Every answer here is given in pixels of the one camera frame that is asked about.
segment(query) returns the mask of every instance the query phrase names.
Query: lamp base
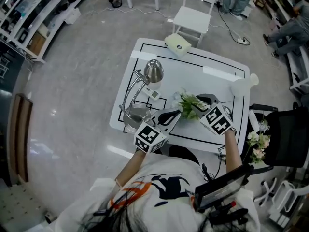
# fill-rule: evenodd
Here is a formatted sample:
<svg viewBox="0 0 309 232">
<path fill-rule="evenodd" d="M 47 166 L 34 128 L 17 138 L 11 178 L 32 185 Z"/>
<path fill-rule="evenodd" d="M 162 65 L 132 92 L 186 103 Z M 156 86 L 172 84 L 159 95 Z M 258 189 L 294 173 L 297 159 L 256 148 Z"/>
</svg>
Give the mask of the lamp base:
<svg viewBox="0 0 309 232">
<path fill-rule="evenodd" d="M 149 119 L 151 117 L 151 112 L 144 105 L 134 104 L 131 107 L 130 115 L 133 116 L 133 119 L 124 116 L 124 124 L 130 132 L 135 133 L 142 123 L 141 118 L 145 120 Z"/>
</svg>

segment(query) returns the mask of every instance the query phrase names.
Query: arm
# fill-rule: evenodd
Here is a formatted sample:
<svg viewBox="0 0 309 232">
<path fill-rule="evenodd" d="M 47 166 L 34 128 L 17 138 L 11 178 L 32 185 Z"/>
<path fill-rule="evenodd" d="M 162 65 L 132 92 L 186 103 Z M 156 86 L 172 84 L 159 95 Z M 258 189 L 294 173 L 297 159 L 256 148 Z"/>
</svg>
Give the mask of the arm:
<svg viewBox="0 0 309 232">
<path fill-rule="evenodd" d="M 297 17 L 297 16 L 299 15 L 299 13 L 301 12 L 301 9 L 302 9 L 303 6 L 304 6 L 304 3 L 301 1 L 301 2 L 299 2 L 297 5 L 295 5 L 295 6 L 293 7 L 293 11 L 294 11 L 296 17 Z"/>
<path fill-rule="evenodd" d="M 116 177 L 116 181 L 119 185 L 123 187 L 139 171 L 145 156 L 146 153 L 144 153 L 142 150 L 135 152 L 130 161 Z"/>
<path fill-rule="evenodd" d="M 226 172 L 230 172 L 242 165 L 234 132 L 229 129 L 224 134 L 226 148 Z"/>
</svg>

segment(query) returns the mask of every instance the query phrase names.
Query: desk lamp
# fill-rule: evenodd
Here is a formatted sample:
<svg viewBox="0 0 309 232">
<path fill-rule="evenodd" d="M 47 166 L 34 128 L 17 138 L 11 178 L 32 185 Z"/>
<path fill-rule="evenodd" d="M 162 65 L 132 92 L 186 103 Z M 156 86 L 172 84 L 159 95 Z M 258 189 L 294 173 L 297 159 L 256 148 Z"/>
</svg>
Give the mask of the desk lamp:
<svg viewBox="0 0 309 232">
<path fill-rule="evenodd" d="M 141 90 L 145 87 L 145 85 L 152 84 L 153 86 L 158 86 L 157 84 L 163 79 L 163 68 L 158 60 L 152 59 L 146 64 L 146 67 L 144 69 L 144 75 L 140 73 L 140 70 L 134 70 L 133 72 L 137 77 L 127 90 L 124 101 L 122 105 L 119 105 L 119 108 L 124 113 L 124 124 L 126 128 L 130 132 L 135 133 L 140 127 L 141 123 L 151 117 L 151 113 L 147 107 L 144 107 L 141 104 L 134 104 L 134 101 L 141 92 Z M 143 82 L 143 84 L 133 96 L 129 107 L 125 109 L 126 100 L 129 96 L 129 93 L 131 92 L 134 85 L 139 82 Z"/>
</svg>

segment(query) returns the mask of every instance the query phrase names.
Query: pink flower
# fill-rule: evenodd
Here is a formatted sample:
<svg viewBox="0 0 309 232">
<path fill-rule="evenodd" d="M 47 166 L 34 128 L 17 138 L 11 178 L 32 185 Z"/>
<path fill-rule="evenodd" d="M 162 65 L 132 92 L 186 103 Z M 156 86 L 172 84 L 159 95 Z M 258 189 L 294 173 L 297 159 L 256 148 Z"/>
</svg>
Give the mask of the pink flower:
<svg viewBox="0 0 309 232">
<path fill-rule="evenodd" d="M 269 146 L 269 141 L 267 140 L 264 142 L 264 148 L 267 148 L 268 146 Z"/>
</svg>

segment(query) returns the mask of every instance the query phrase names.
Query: black chair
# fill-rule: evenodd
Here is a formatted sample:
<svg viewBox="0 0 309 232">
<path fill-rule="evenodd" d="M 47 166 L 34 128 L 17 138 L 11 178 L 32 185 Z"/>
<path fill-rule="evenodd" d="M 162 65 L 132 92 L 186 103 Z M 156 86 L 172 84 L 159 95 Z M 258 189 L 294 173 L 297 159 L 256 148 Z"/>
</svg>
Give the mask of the black chair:
<svg viewBox="0 0 309 232">
<path fill-rule="evenodd" d="M 255 169 L 252 174 L 259 174 L 273 169 L 273 166 L 303 167 L 309 149 L 309 113 L 306 107 L 295 108 L 291 111 L 278 112 L 276 107 L 253 104 L 252 110 L 270 111 L 265 116 L 270 129 L 265 135 L 271 135 L 270 144 L 265 149 L 264 163 L 269 167 Z M 258 121 L 263 120 L 262 113 L 255 113 Z M 253 131 L 248 121 L 247 133 Z M 243 163 L 251 162 L 247 142 L 244 144 L 241 159 Z"/>
</svg>

